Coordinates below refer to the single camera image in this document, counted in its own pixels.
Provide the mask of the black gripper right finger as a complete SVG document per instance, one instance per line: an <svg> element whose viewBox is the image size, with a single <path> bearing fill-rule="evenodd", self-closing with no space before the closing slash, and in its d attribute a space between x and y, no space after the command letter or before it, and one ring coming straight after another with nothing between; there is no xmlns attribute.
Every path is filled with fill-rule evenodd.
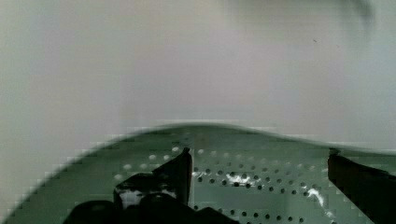
<svg viewBox="0 0 396 224"><path fill-rule="evenodd" d="M338 153L329 155L328 178L374 224L396 223L395 176L356 163Z"/></svg>

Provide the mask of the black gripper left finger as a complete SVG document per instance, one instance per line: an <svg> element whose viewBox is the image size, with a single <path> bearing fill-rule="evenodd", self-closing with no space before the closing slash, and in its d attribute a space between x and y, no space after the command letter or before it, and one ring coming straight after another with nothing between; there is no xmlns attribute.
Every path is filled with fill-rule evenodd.
<svg viewBox="0 0 396 224"><path fill-rule="evenodd" d="M76 205L63 224L238 224L211 207L189 207L191 174L192 157L185 147L151 172L119 183L112 201Z"/></svg>

